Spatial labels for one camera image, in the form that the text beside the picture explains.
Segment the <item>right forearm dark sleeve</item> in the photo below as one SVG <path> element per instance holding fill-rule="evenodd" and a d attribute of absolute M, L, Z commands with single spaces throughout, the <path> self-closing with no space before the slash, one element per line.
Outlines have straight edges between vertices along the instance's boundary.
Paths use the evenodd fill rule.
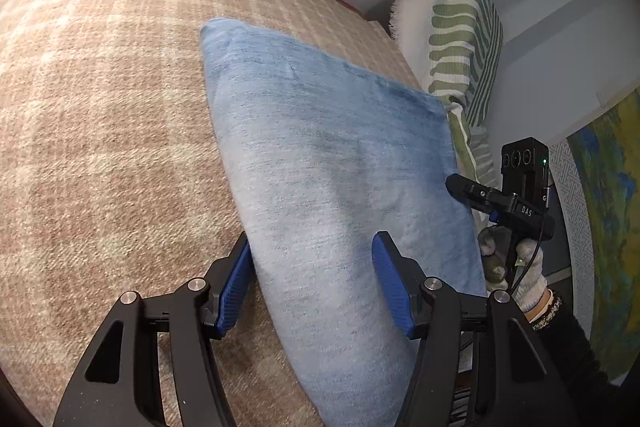
<path fill-rule="evenodd" d="M 567 388 L 596 390 L 608 385 L 582 326 L 561 297 L 549 291 L 548 303 L 530 325 Z"/>

